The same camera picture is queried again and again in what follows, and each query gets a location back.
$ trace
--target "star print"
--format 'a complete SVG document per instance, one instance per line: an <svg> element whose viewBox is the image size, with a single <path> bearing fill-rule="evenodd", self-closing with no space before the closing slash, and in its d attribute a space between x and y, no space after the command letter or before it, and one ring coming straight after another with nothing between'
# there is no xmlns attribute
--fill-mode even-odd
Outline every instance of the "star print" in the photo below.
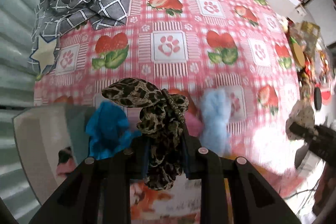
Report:
<svg viewBox="0 0 336 224"><path fill-rule="evenodd" d="M47 42L39 35L37 43L37 49L31 54L30 58L39 63L40 73L44 71L46 66L53 65L55 63L54 50L57 40L54 39Z"/></svg>

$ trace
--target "screw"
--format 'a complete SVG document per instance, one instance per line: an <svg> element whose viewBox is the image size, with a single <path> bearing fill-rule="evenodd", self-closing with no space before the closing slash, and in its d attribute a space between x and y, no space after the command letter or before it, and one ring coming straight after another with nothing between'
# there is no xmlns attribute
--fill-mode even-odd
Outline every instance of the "screw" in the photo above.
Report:
<svg viewBox="0 0 336 224"><path fill-rule="evenodd" d="M198 152L199 152L200 154L205 155L205 154L207 154L207 153L209 152L209 150L206 149L205 147L201 147L201 148L198 149Z"/></svg>
<svg viewBox="0 0 336 224"><path fill-rule="evenodd" d="M126 148L126 149L124 149L124 154L125 155L132 155L133 154L132 148Z"/></svg>
<svg viewBox="0 0 336 224"><path fill-rule="evenodd" d="M238 157L237 158L237 162L239 163L239 164L245 164L245 163L247 163L247 160L244 158L244 157Z"/></svg>
<svg viewBox="0 0 336 224"><path fill-rule="evenodd" d="M94 158L92 158L92 157L88 157L88 158L86 158L85 159L85 163L86 164L93 164L94 163L94 161L95 161L95 159Z"/></svg>

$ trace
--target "orange fabric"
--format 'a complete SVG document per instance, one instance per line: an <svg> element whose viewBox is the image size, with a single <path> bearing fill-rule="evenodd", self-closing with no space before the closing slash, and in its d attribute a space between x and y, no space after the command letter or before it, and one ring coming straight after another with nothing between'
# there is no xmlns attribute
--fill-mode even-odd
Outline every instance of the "orange fabric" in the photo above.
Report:
<svg viewBox="0 0 336 224"><path fill-rule="evenodd" d="M170 94L180 94L186 96L189 100L188 112L190 112L194 116L197 116L197 107L194 101L192 100L189 92L187 92L186 90L179 90L179 89L169 89L168 92Z"/></svg>

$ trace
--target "blue plastic bag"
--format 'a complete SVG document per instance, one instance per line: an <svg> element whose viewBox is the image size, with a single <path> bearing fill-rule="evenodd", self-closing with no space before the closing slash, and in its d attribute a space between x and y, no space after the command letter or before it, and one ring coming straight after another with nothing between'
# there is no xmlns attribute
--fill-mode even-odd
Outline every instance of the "blue plastic bag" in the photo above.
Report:
<svg viewBox="0 0 336 224"><path fill-rule="evenodd" d="M91 116L86 125L89 141L89 157L102 160L113 157L128 148L134 138L141 136L140 131L129 130L125 112L112 102L104 101Z"/></svg>

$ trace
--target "corrugated wall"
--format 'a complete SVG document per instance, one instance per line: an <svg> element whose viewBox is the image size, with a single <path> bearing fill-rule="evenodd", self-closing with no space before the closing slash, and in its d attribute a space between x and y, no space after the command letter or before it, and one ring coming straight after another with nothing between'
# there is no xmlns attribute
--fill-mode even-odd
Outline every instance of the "corrugated wall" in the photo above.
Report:
<svg viewBox="0 0 336 224"><path fill-rule="evenodd" d="M33 105L35 76L31 53L34 8L39 0L0 0L0 197L19 224L26 224L40 204L21 167L12 118Z"/></svg>

